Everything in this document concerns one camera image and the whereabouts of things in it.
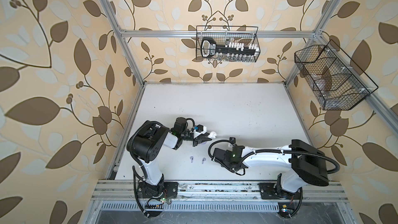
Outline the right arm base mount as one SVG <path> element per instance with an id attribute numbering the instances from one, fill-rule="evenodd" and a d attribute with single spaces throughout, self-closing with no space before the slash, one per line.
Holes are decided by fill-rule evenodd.
<path id="1" fill-rule="evenodd" d="M 282 190 L 277 183 L 259 183 L 259 191 L 262 200 L 282 200 L 278 202 L 277 212 L 282 219 L 292 219 L 302 206 L 303 188 L 291 193 Z"/>

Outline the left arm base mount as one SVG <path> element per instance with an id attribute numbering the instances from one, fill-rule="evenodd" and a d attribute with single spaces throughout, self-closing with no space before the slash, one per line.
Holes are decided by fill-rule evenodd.
<path id="1" fill-rule="evenodd" d="M 172 203 L 178 194 L 179 183 L 175 181 L 163 182 L 156 186 L 139 181 L 134 188 L 134 197 L 138 208 L 147 218 L 156 217 L 166 205 Z"/>

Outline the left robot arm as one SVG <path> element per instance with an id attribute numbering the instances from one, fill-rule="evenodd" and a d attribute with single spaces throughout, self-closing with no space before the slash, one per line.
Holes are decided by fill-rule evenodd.
<path id="1" fill-rule="evenodd" d="M 143 181 L 150 186 L 158 186 L 164 180 L 157 163 L 162 147 L 177 150 L 184 141 L 192 142 L 196 147 L 216 137 L 216 132 L 209 132 L 206 126 L 196 124 L 192 118 L 178 117 L 172 128 L 147 120 L 130 137 L 126 150 L 142 169 Z"/>

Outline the white earbud charging case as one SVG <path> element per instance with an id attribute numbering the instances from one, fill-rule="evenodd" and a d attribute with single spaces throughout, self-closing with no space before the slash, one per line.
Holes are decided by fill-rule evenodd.
<path id="1" fill-rule="evenodd" d="M 208 135 L 208 138 L 210 138 L 212 140 L 215 139 L 216 137 L 217 137 L 217 134 L 214 131 L 210 132 L 210 134 Z"/>

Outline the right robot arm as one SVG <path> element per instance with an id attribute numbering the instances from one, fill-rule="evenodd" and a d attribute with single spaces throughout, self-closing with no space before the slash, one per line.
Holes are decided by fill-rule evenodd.
<path id="1" fill-rule="evenodd" d="M 208 148 L 210 159 L 238 176 L 253 167 L 283 169 L 277 175 L 272 193 L 280 198 L 293 197 L 305 185 L 326 187 L 328 175 L 339 172 L 340 164 L 319 149 L 301 141 L 277 148 L 238 146 L 235 138 L 213 142 Z"/>

